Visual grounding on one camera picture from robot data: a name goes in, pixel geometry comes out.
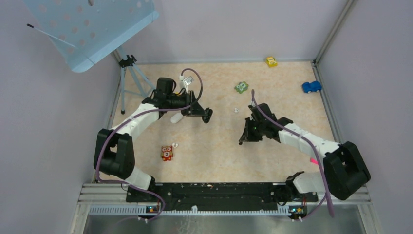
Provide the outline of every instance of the gray floor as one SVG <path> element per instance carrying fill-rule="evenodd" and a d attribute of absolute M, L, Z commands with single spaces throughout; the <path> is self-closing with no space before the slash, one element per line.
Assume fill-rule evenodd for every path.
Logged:
<path fill-rule="evenodd" d="M 277 221 L 262 216 L 164 216 L 145 224 L 136 219 L 113 227 L 125 216 L 90 215 L 84 234 L 364 234 L 357 206 L 336 206 L 331 218 L 326 206 L 299 222 Z"/>

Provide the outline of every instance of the pink object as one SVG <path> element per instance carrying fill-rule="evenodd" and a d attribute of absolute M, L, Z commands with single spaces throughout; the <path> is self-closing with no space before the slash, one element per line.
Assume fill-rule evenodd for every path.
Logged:
<path fill-rule="evenodd" d="M 314 163 L 314 164 L 319 164 L 318 162 L 317 162 L 317 160 L 315 160 L 315 159 L 313 159 L 312 157 L 310 158 L 310 162 L 312 162 L 312 163 Z"/>

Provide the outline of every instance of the wall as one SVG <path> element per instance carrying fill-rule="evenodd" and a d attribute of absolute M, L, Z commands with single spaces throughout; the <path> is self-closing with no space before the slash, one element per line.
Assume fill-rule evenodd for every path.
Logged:
<path fill-rule="evenodd" d="M 67 233 L 118 65 L 71 72 L 19 0 L 0 2 L 0 22 L 0 233 Z"/>
<path fill-rule="evenodd" d="M 139 63 L 315 58 L 347 0 L 154 0 L 160 16 L 125 44 Z"/>
<path fill-rule="evenodd" d="M 384 233 L 411 233 L 413 1 L 358 1 L 320 64 L 345 140 L 360 149 Z"/>

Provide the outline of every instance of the owl toy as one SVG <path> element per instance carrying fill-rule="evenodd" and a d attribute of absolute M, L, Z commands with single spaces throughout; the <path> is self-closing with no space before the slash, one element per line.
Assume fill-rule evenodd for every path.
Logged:
<path fill-rule="evenodd" d="M 163 161 L 171 161 L 173 157 L 172 146 L 162 146 L 161 158 Z"/>
<path fill-rule="evenodd" d="M 235 86 L 234 89 L 235 89 L 238 93 L 242 94 L 245 90 L 248 89 L 248 86 L 249 86 L 249 85 L 248 85 L 245 81 L 243 81 L 243 82 L 238 83 L 238 85 Z"/>

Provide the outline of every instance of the red owl toy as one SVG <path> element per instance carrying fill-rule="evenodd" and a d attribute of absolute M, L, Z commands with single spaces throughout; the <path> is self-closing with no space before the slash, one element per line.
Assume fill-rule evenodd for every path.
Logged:
<path fill-rule="evenodd" d="M 172 146 L 162 146 L 161 158 L 163 161 L 171 161 L 173 157 Z"/>

